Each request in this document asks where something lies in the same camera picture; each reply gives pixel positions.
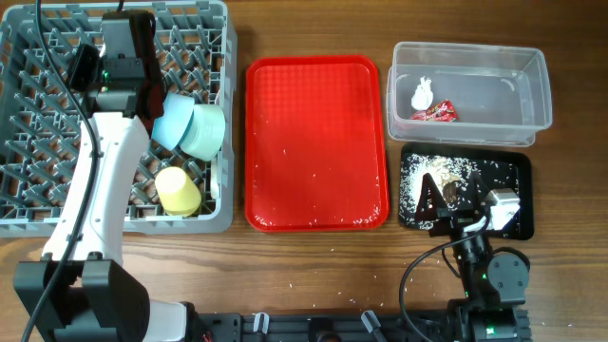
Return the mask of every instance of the red snack package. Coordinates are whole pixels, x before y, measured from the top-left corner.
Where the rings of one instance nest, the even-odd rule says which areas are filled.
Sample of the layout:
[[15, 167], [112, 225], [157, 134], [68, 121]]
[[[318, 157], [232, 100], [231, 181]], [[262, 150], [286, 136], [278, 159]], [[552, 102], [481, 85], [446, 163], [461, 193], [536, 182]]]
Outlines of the red snack package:
[[410, 119], [451, 123], [458, 120], [458, 114], [456, 113], [456, 110], [454, 110], [452, 102], [449, 100], [443, 100], [436, 106], [433, 106], [427, 110], [419, 110], [415, 112]]

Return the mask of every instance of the brown object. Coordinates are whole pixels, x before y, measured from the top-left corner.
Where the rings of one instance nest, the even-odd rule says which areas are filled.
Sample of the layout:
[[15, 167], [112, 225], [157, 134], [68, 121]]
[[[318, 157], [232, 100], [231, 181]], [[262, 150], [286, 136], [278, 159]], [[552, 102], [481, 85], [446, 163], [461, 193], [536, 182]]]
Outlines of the brown object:
[[[32, 2], [5, 1], [0, 12]], [[248, 0], [228, 2], [228, 8], [238, 35], [235, 220], [218, 235], [126, 236], [124, 267], [151, 297], [191, 301], [202, 313], [397, 313], [404, 263], [446, 242], [397, 221], [403, 143], [386, 137], [393, 210], [381, 228], [261, 234], [242, 211], [243, 71], [264, 56], [363, 53], [378, 66], [386, 88], [392, 49], [400, 41], [525, 46], [540, 48], [546, 57], [555, 121], [531, 147], [514, 149], [534, 168], [535, 236], [492, 243], [520, 249], [532, 261], [525, 308], [535, 341], [608, 339], [608, 121], [589, 115], [589, 108], [607, 104], [608, 2]], [[28, 319], [12, 290], [17, 262], [38, 259], [45, 241], [0, 239], [2, 342], [19, 340]], [[436, 255], [413, 273], [406, 299], [412, 309], [441, 309], [462, 295], [460, 281]], [[32, 341], [39, 340], [35, 332]]]

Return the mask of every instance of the red rectangular tray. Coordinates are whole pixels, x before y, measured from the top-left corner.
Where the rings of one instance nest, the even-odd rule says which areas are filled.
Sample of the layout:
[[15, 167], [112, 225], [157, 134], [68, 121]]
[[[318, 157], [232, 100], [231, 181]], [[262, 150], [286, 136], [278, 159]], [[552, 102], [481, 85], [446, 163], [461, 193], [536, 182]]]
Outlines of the red rectangular tray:
[[263, 232], [372, 229], [389, 214], [378, 71], [364, 56], [247, 71], [245, 216]]

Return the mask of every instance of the wood surface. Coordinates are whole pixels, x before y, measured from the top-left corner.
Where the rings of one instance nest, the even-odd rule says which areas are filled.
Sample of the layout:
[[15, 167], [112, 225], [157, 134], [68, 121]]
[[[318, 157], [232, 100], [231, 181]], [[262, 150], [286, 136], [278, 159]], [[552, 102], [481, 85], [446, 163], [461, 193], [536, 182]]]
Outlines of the wood surface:
[[[5, 0], [0, 12], [27, 1]], [[397, 221], [399, 151], [386, 135], [391, 212], [370, 232], [264, 235], [243, 215], [244, 72], [255, 59], [360, 53], [378, 66], [384, 100], [401, 41], [534, 47], [543, 51], [554, 122], [531, 147], [536, 234], [494, 239], [532, 261], [525, 308], [536, 341], [608, 340], [608, 24], [605, 1], [235, 1], [239, 87], [234, 110], [235, 217], [219, 235], [124, 239], [124, 267], [151, 297], [193, 302], [201, 313], [357, 314], [398, 310], [405, 264], [443, 243]], [[28, 319], [12, 289], [20, 260], [44, 238], [0, 239], [0, 341]], [[412, 309], [444, 308], [462, 286], [434, 256], [408, 283]], [[38, 340], [36, 333], [32, 340]]]

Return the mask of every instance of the gray dish rack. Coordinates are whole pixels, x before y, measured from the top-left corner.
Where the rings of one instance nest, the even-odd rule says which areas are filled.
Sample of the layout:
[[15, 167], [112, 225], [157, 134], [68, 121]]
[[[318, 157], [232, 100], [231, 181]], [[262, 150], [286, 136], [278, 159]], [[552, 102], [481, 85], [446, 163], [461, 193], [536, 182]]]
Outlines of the gray dish rack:
[[[116, 7], [116, 3], [43, 6], [45, 35], [62, 70], [67, 70], [80, 44], [101, 49], [101, 17]], [[220, 105], [226, 119], [218, 153], [219, 197], [211, 198], [210, 162], [152, 142], [138, 165], [124, 230], [222, 232], [233, 220], [235, 171], [232, 110], [237, 34], [228, 9], [213, 0], [126, 3], [124, 8], [156, 15], [154, 42], [169, 90], [192, 96], [197, 104]], [[34, 9], [33, 5], [11, 7], [0, 24], [0, 238], [52, 234], [78, 156], [80, 122], [59, 90], [60, 81], [48, 69], [34, 27]], [[203, 205], [197, 216], [163, 212], [154, 178], [168, 166], [183, 168], [200, 187]]]

